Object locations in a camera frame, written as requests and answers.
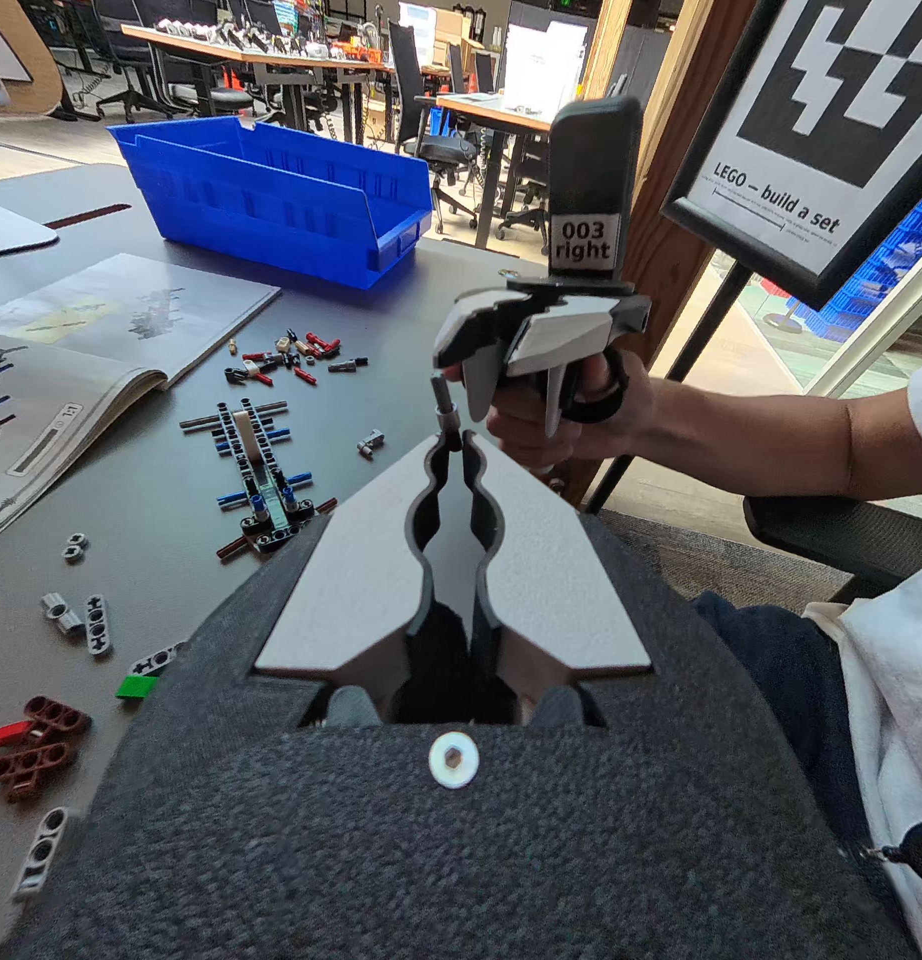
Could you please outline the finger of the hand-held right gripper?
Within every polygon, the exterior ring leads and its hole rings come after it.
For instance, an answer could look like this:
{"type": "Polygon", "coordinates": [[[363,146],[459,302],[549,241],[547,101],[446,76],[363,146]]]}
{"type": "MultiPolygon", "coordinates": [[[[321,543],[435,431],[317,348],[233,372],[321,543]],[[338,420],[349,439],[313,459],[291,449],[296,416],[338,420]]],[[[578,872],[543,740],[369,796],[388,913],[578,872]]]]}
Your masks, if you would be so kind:
{"type": "Polygon", "coordinates": [[[619,313],[607,309],[548,309],[523,322],[505,359],[504,380],[524,380],[544,400],[547,438],[561,420],[594,425],[619,411],[620,355],[612,346],[619,328],[619,313]],[[578,400],[585,361],[595,355],[606,361],[611,391],[598,400],[578,400]]]}
{"type": "Polygon", "coordinates": [[[433,367],[462,368],[468,414],[478,424],[487,416],[515,337],[545,301],[535,294],[486,289],[457,298],[433,346],[433,367]]]}

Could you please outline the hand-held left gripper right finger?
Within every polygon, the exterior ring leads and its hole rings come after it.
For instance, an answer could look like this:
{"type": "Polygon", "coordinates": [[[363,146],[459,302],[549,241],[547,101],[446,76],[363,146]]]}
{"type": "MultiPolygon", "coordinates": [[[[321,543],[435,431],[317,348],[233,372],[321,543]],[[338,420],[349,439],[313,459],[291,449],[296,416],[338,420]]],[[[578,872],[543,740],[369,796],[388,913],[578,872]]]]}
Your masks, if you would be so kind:
{"type": "Polygon", "coordinates": [[[485,678],[537,707],[555,688],[651,673],[579,514],[476,432],[463,444],[469,528],[484,552],[471,653],[485,678]]]}

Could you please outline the person's right forearm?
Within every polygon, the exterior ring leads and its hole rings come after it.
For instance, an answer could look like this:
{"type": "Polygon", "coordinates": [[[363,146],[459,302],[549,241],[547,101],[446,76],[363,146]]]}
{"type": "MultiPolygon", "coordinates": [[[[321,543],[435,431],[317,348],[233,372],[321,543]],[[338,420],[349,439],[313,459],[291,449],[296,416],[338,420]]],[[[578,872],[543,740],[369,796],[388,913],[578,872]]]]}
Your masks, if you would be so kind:
{"type": "Polygon", "coordinates": [[[740,397],[654,381],[629,452],[750,498],[922,495],[922,434],[903,390],[842,400],[740,397]]]}

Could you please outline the black lego chassis assembly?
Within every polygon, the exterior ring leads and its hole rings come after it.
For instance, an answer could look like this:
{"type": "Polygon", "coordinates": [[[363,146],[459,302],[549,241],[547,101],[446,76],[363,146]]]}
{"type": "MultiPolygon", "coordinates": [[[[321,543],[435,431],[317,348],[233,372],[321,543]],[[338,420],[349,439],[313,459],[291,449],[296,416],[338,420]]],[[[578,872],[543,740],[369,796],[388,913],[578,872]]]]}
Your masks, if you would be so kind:
{"type": "Polygon", "coordinates": [[[292,438],[289,427],[275,425],[275,417],[288,412],[284,400],[254,404],[242,398],[234,408],[225,402],[207,416],[179,422],[185,435],[207,432],[215,452],[229,459],[239,475],[235,492],[219,496],[218,508],[246,511],[239,521],[239,536],[219,548],[216,557],[227,563],[245,553],[264,557],[285,546],[316,517],[332,514],[339,501],[320,504],[303,496],[312,485],[310,472],[288,475],[275,454],[275,446],[292,438]]]}

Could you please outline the pile of small lego pins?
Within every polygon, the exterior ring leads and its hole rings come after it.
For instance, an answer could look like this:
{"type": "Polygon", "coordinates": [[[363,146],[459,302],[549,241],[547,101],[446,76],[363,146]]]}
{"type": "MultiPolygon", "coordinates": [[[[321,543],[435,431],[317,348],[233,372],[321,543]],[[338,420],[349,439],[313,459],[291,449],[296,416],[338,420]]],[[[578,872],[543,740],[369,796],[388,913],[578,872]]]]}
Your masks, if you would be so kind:
{"type": "Polygon", "coordinates": [[[233,387],[250,383],[273,387],[275,373],[287,370],[300,381],[315,387],[318,378],[313,370],[318,366],[334,375],[354,374],[370,365],[366,355],[343,356],[343,346],[340,338],[326,340],[313,331],[297,335],[289,328],[270,350],[239,352],[237,342],[230,338],[227,342],[230,359],[240,360],[240,366],[227,366],[223,377],[233,387]]]}

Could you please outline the grey black lego beam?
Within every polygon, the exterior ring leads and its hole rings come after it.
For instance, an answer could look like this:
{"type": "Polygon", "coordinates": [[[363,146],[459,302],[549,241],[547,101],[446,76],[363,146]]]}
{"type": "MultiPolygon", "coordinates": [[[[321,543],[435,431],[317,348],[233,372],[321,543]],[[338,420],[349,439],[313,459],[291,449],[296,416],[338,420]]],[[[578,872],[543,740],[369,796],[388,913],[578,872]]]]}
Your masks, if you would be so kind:
{"type": "Polygon", "coordinates": [[[161,672],[171,664],[186,644],[187,640],[180,641],[171,646],[163,648],[155,654],[150,654],[135,661],[129,670],[129,677],[157,677],[161,672]]]}

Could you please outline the grey short lego beam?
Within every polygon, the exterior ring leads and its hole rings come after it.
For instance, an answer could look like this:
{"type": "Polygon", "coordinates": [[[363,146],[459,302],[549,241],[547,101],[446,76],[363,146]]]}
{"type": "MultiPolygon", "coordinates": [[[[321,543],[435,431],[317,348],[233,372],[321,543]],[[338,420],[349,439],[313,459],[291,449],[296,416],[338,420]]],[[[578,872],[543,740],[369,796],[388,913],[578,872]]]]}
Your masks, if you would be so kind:
{"type": "Polygon", "coordinates": [[[86,647],[95,660],[109,656],[113,649],[107,600],[102,594],[92,594],[84,602],[84,633],[86,647]]]}

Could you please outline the grey lego tube connector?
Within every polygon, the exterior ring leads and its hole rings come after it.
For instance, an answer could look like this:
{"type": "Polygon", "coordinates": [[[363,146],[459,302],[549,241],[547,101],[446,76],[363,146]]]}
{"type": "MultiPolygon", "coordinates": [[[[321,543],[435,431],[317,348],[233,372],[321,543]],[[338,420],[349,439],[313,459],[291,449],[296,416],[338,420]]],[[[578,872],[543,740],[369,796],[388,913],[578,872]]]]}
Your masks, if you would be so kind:
{"type": "Polygon", "coordinates": [[[54,624],[58,632],[67,640],[81,637],[84,633],[83,619],[57,592],[49,592],[39,598],[45,618],[54,624]]]}

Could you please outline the lego instruction booklet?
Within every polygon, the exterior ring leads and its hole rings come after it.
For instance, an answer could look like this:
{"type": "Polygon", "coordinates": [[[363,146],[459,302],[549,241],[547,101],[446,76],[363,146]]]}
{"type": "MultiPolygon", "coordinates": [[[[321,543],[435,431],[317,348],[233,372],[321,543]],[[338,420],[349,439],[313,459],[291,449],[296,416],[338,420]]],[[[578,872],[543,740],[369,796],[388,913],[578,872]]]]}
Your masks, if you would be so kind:
{"type": "Polygon", "coordinates": [[[119,253],[0,306],[0,533],[278,286],[119,253]]]}

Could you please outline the person's right hand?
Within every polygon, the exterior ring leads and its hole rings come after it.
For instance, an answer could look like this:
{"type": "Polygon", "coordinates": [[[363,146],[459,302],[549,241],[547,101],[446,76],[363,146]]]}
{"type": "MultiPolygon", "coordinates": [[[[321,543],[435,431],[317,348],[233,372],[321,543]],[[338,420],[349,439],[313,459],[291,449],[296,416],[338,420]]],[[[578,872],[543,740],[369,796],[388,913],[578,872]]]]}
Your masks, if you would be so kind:
{"type": "Polygon", "coordinates": [[[495,391],[486,416],[488,433],[499,448],[532,474],[543,476],[571,460],[605,460],[638,449],[654,425],[659,393],[635,353],[619,354],[627,377],[620,408],[605,421],[580,424],[561,418],[554,433],[546,433],[546,401],[532,386],[508,386],[495,391]]]}

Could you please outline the black sign stand pole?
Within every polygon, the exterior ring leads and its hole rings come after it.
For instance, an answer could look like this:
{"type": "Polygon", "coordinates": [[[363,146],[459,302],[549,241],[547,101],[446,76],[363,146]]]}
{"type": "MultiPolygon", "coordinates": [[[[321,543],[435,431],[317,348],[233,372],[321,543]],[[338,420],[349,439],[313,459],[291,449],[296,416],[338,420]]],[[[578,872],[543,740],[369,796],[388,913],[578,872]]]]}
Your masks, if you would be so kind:
{"type": "MultiPolygon", "coordinates": [[[[731,270],[728,271],[727,276],[721,282],[712,301],[670,367],[667,380],[683,383],[753,274],[754,271],[751,268],[745,267],[739,262],[732,265],[731,270]]],[[[615,490],[634,460],[635,457],[629,454],[617,457],[611,462],[606,475],[595,488],[592,497],[589,498],[588,514],[597,515],[605,506],[610,494],[615,490]]]]}

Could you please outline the blue plastic bin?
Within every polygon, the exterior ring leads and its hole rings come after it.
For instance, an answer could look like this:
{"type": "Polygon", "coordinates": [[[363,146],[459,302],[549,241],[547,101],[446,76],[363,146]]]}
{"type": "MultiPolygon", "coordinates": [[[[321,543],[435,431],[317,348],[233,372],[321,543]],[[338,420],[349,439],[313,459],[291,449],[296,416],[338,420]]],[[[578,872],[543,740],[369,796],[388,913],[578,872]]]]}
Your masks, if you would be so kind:
{"type": "Polygon", "coordinates": [[[431,228],[409,156],[235,116],[107,131],[168,241],[368,290],[431,228]]]}

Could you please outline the person's dark blue pants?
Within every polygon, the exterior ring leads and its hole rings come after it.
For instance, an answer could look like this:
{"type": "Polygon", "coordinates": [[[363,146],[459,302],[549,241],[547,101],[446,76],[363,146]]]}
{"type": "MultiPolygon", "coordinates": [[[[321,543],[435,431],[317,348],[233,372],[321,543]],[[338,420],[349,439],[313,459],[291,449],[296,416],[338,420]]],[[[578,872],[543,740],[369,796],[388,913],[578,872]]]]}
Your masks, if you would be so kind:
{"type": "Polygon", "coordinates": [[[747,670],[779,721],[838,847],[868,881],[884,871],[862,857],[870,840],[851,740],[847,692],[833,641],[781,606],[733,606],[705,591],[695,611],[747,670]]]}

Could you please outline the long wooden desk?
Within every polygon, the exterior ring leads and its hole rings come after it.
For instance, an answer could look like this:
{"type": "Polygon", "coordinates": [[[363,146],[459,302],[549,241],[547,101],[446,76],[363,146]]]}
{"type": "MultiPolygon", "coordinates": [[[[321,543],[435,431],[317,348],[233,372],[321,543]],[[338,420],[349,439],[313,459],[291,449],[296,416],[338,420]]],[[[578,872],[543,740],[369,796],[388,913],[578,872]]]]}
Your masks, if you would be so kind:
{"type": "Polygon", "coordinates": [[[384,87],[383,139],[394,140],[393,81],[394,66],[358,60],[279,54],[254,49],[241,50],[225,43],[207,42],[190,36],[162,30],[120,26],[121,33],[134,40],[146,42],[156,51],[155,61],[162,66],[163,54],[191,63],[196,68],[195,90],[199,106],[215,115],[207,78],[211,66],[250,67],[253,81],[262,88],[282,88],[284,118],[290,129],[307,130],[308,117],[303,90],[333,85],[340,90],[344,135],[347,142],[364,144],[365,88],[375,83],[384,87]]]}

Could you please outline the round wooden board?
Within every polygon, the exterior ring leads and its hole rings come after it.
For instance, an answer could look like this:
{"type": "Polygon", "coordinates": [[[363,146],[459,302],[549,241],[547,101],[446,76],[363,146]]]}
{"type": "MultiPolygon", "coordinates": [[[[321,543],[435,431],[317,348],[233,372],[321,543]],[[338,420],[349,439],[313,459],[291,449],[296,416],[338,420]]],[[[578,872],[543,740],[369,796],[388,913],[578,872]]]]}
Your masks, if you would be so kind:
{"type": "Polygon", "coordinates": [[[59,68],[20,3],[0,1],[0,114],[46,116],[63,93],[59,68]]]}

